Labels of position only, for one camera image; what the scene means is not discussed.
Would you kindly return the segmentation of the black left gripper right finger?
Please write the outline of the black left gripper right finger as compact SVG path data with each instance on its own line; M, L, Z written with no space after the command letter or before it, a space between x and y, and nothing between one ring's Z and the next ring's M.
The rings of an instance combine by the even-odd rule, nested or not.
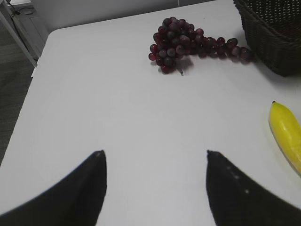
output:
M277 197L218 151L207 151L206 191L218 226L299 226L301 210Z

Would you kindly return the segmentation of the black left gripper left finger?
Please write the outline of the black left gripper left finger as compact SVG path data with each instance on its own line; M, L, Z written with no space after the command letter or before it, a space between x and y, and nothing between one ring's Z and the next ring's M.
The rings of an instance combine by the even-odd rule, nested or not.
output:
M107 189L106 156L92 153L57 184L0 216L2 226L94 226Z

